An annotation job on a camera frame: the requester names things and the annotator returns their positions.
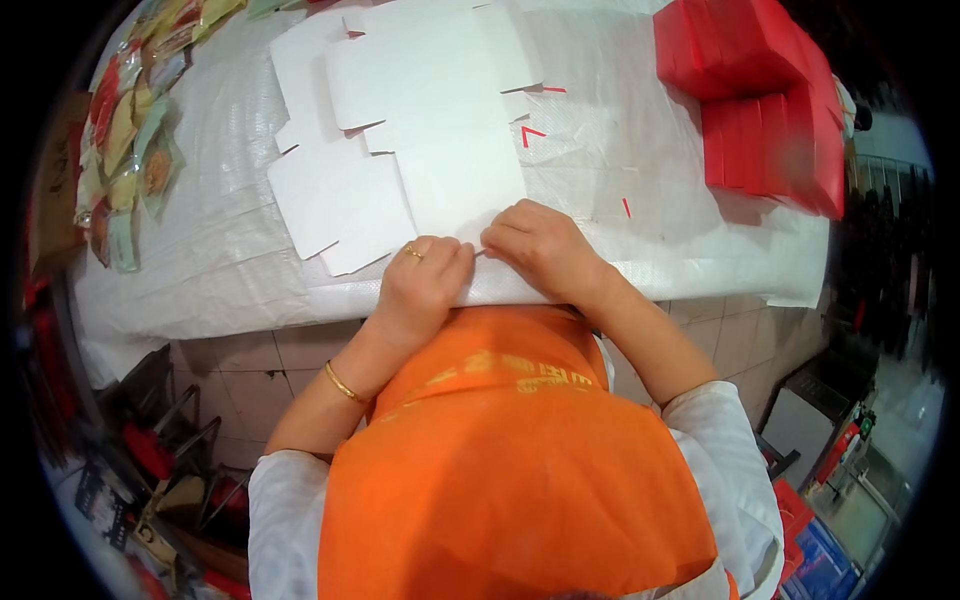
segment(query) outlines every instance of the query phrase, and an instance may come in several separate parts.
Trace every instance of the table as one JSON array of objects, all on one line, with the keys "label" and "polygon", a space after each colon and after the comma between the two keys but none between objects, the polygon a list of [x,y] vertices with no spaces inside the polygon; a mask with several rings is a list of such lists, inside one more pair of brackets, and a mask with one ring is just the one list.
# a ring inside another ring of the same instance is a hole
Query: table
[{"label": "table", "polygon": [[[649,15],[665,2],[518,4],[544,84],[566,90],[529,93],[529,119],[512,125],[528,195],[571,215],[651,300],[753,293],[814,306],[828,221],[706,188],[699,105],[656,77]],[[341,321],[375,306],[386,261],[331,277],[319,258],[300,260],[267,182],[287,120],[268,44],[304,17],[236,14],[171,89],[186,166],[159,223],[135,215],[140,272],[105,270],[87,252],[70,273],[94,387],[122,379],[169,339]],[[521,126],[547,136],[523,148]],[[505,264],[480,257],[464,304],[544,301]]]}]

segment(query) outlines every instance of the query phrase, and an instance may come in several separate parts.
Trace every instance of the woman's left hand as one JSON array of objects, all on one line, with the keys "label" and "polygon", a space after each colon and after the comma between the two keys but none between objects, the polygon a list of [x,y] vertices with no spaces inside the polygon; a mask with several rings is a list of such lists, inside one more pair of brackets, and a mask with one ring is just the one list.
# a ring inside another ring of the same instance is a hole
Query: woman's left hand
[{"label": "woman's left hand", "polygon": [[383,274],[380,300],[367,319],[375,336],[409,357],[443,326],[473,274],[473,245],[422,235],[394,256]]}]

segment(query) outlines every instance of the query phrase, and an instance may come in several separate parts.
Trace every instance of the white paper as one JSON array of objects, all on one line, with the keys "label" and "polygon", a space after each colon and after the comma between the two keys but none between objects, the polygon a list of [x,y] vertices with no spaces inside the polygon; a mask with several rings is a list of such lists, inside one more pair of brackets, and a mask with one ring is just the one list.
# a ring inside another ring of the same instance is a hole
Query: white paper
[{"label": "white paper", "polygon": [[276,133],[286,152],[305,140],[343,137],[333,118],[324,54],[335,41],[347,39],[345,19],[359,18],[370,0],[344,0],[318,12],[270,43],[276,80],[290,120]]},{"label": "white paper", "polygon": [[416,237],[392,155],[342,157],[300,146],[271,165],[267,177],[300,258],[347,235],[370,246],[363,256],[381,252],[369,260],[334,252],[336,263],[327,264],[332,275],[356,271]]},{"label": "white paper", "polygon": [[423,234],[452,236],[480,247],[480,232],[526,195],[506,125],[463,140],[396,153],[414,223]]},{"label": "white paper", "polygon": [[[509,91],[526,87],[530,82],[543,81],[540,53],[516,4],[488,4],[477,7],[473,15],[480,23],[487,51],[496,68],[497,89]],[[516,32],[516,35],[504,36],[504,32]]]},{"label": "white paper", "polygon": [[396,0],[366,11],[366,34],[326,55],[338,127],[376,124],[367,148],[396,153],[420,234],[479,245],[492,217],[526,196],[508,124],[529,106],[522,91],[501,93],[542,81],[521,20],[499,3]]}]

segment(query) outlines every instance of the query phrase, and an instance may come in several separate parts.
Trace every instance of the stack of red boxes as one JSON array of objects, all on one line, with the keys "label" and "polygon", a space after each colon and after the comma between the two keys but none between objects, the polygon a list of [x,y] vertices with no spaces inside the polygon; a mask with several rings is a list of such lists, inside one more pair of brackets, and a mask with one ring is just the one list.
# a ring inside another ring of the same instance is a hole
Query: stack of red boxes
[{"label": "stack of red boxes", "polygon": [[777,0],[675,0],[657,75],[702,105],[707,185],[843,216],[843,117],[827,57]]}]

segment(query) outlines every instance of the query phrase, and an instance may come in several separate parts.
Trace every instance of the gold bangle bracelet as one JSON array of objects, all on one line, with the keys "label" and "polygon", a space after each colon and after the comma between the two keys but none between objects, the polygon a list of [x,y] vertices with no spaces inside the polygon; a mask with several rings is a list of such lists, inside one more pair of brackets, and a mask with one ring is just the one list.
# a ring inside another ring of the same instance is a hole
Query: gold bangle bracelet
[{"label": "gold bangle bracelet", "polygon": [[326,371],[326,376],[330,378],[330,381],[333,382],[333,385],[337,386],[337,389],[340,390],[344,396],[356,402],[360,402],[361,404],[367,403],[365,399],[358,396],[352,389],[344,385],[344,382],[340,380],[340,377],[337,376],[337,373],[333,372],[333,368],[330,367],[330,361],[326,361],[324,371]]}]

